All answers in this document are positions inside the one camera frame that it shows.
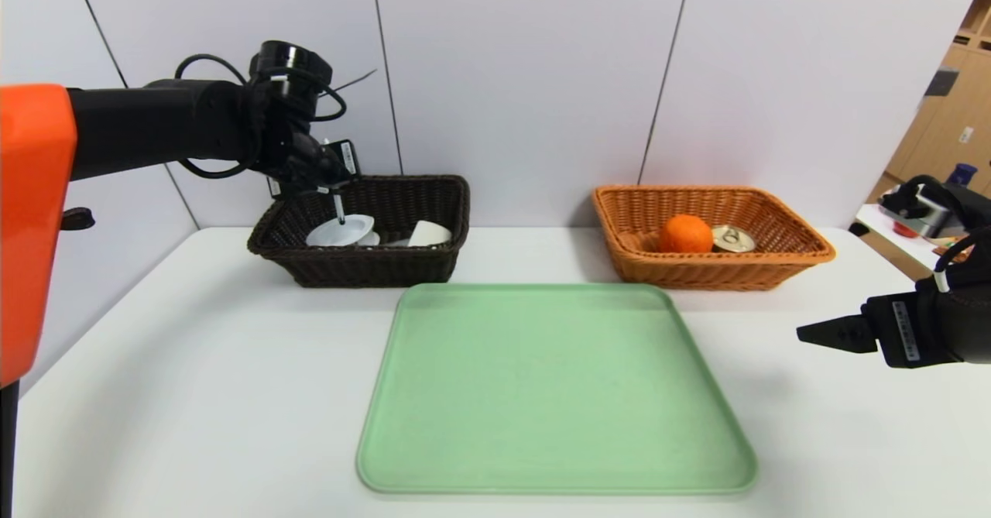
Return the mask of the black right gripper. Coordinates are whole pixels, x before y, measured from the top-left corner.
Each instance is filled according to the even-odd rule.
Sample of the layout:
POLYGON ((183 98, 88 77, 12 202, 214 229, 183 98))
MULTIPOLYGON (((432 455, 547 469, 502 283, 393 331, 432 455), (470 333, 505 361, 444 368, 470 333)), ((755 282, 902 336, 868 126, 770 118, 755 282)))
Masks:
POLYGON ((797 339, 857 355, 879 346, 892 369, 990 362, 988 283, 941 292, 927 278, 912 292, 868 299, 862 313, 801 325, 797 339))

